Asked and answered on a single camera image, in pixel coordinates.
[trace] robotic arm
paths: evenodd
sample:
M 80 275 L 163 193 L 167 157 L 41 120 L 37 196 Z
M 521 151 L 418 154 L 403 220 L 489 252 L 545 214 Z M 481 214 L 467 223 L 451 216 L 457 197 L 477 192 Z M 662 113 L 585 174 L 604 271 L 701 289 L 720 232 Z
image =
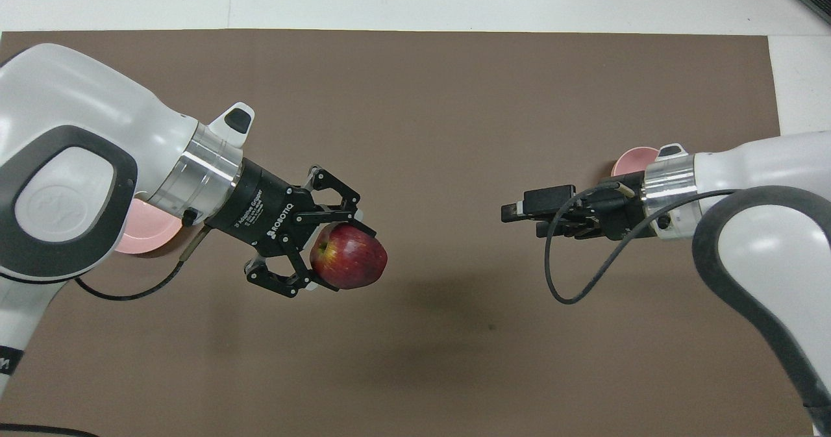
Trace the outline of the robotic arm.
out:
M 723 153 L 689 154 L 671 144 L 645 171 L 579 194 L 571 185 L 525 192 L 522 201 L 502 206 L 502 221 L 538 221 L 537 236 L 549 243 L 551 236 L 623 244 L 692 238 L 704 282 L 763 334 L 815 428 L 831 435 L 829 149 L 831 132 Z M 707 197 L 713 194 L 729 195 Z M 563 301 L 578 301 L 588 289 Z
M 50 300 L 113 252 L 133 197 L 251 245 L 247 280 L 294 297 L 321 285 L 300 251 L 320 224 L 360 222 L 360 195 L 312 167 L 294 186 L 243 158 L 254 112 L 210 124 L 67 47 L 41 44 L 0 64 L 0 395 Z M 333 189 L 338 205 L 317 204 Z M 287 256 L 294 274 L 268 271 Z

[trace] cable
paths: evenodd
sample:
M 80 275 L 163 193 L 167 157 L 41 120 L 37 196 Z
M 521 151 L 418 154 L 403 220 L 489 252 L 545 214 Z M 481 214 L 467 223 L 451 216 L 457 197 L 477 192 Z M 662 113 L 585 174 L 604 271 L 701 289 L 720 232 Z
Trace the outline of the cable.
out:
M 611 187 L 608 186 L 608 185 L 605 185 L 605 183 L 604 183 L 604 184 L 595 186 L 594 188 L 590 188 L 588 190 L 580 192 L 579 194 L 574 195 L 574 197 L 571 197 L 570 200 L 566 201 L 566 203 L 564 203 L 563 206 L 560 207 L 560 209 L 554 215 L 554 218 L 552 219 L 551 224 L 549 224 L 549 230 L 546 233 L 546 238 L 545 238 L 545 255 L 544 255 L 545 281 L 546 281 L 546 283 L 548 283 L 549 291 L 551 291 L 551 294 L 554 296 L 554 298 L 557 301 L 559 301 L 563 304 L 567 304 L 567 305 L 576 304 L 582 298 L 584 298 L 588 294 L 588 292 L 590 292 L 591 289 L 593 289 L 593 287 L 597 284 L 597 281 L 600 281 L 600 278 L 603 276 L 603 274 L 605 274 L 605 272 L 609 268 L 609 266 L 612 265 L 612 262 L 614 262 L 614 260 L 617 258 L 617 256 L 620 255 L 621 251 L 623 251 L 623 248 L 626 247 L 626 245 L 629 242 L 631 242 L 632 239 L 636 238 L 638 236 L 638 234 L 640 234 L 644 229 L 646 229 L 647 226 L 649 226 L 649 224 L 651 222 L 653 222 L 657 218 L 661 217 L 661 215 L 663 215 L 667 212 L 673 211 L 677 207 L 684 206 L 688 203 L 693 203 L 694 201 L 698 201 L 698 200 L 701 200 L 703 198 L 718 197 L 718 195 L 730 195 L 730 194 L 734 194 L 737 191 L 737 189 L 725 189 L 725 190 L 714 190 L 714 191 L 710 191 L 710 192 L 704 192 L 703 194 L 690 195 L 689 197 L 684 197 L 681 200 L 675 201 L 674 203 L 671 203 L 671 204 L 659 209 L 657 212 L 652 213 L 652 215 L 649 215 L 648 217 L 644 218 L 641 222 L 636 224 L 635 227 L 633 227 L 632 230 L 628 234 L 626 234 L 626 236 L 624 236 L 623 239 L 621 239 L 620 243 L 618 243 L 617 247 L 615 247 L 615 250 L 612 251 L 612 253 L 606 259 L 606 261 L 603 262 L 603 265 L 600 266 L 600 269 L 597 270 L 597 273 L 594 274 L 594 277 L 592 277 L 591 280 L 588 281 L 587 285 L 582 289 L 581 292 L 578 293 L 578 295 L 573 296 L 572 298 L 564 298 L 563 296 L 561 296 L 557 292 L 557 288 L 554 287 L 554 282 L 551 279 L 551 239 L 553 238 L 554 230 L 557 227 L 557 224 L 560 221 L 560 219 L 565 214 L 565 212 L 569 211 L 570 207 L 575 203 L 576 200 L 579 200 L 580 198 L 585 197 L 585 195 L 594 194 L 594 192 L 597 192 L 599 190 L 606 189 L 606 188 L 611 188 Z
M 193 237 L 188 244 L 187 247 L 184 248 L 182 254 L 179 256 L 179 261 L 176 263 L 176 266 L 170 271 L 170 274 L 167 275 L 164 280 L 160 281 L 156 286 L 151 287 L 146 291 L 142 291 L 132 295 L 112 295 L 112 294 L 105 294 L 103 292 L 97 291 L 96 289 L 92 288 L 91 286 L 87 285 L 80 277 L 75 277 L 75 282 L 78 283 L 78 286 L 83 288 L 84 291 L 94 295 L 95 297 L 106 299 L 107 301 L 133 301 L 136 299 L 141 299 L 145 296 L 151 295 L 154 292 L 157 292 L 159 289 L 165 287 L 170 280 L 176 277 L 179 274 L 179 270 L 182 269 L 182 266 L 185 262 L 190 258 L 193 254 L 193 251 L 196 250 L 196 247 L 205 239 L 205 236 L 208 235 L 210 230 L 213 229 L 209 226 L 202 226 L 202 229 Z
M 8 432 L 38 432 L 38 434 L 71 435 L 73 437 L 98 437 L 95 434 L 64 427 L 53 427 L 50 425 L 29 425 L 29 424 L 6 424 L 0 423 L 0 431 Z

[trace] red apple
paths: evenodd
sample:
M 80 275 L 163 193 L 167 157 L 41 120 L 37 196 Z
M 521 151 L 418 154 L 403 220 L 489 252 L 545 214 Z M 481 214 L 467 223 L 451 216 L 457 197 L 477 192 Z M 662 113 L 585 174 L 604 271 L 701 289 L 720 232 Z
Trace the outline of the red apple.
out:
M 353 289 L 380 278 L 386 267 L 386 251 L 376 238 L 360 229 L 333 222 L 317 236 L 309 263 L 330 285 Z

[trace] pink plate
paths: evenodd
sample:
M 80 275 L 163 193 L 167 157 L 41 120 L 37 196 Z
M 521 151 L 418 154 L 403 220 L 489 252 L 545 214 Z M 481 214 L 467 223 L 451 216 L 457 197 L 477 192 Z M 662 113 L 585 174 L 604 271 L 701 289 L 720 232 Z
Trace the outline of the pink plate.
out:
M 621 154 L 612 168 L 612 176 L 637 173 L 658 158 L 658 150 L 653 147 L 635 147 Z
M 116 251 L 128 254 L 154 251 L 169 242 L 181 228 L 182 222 L 176 217 L 134 198 Z

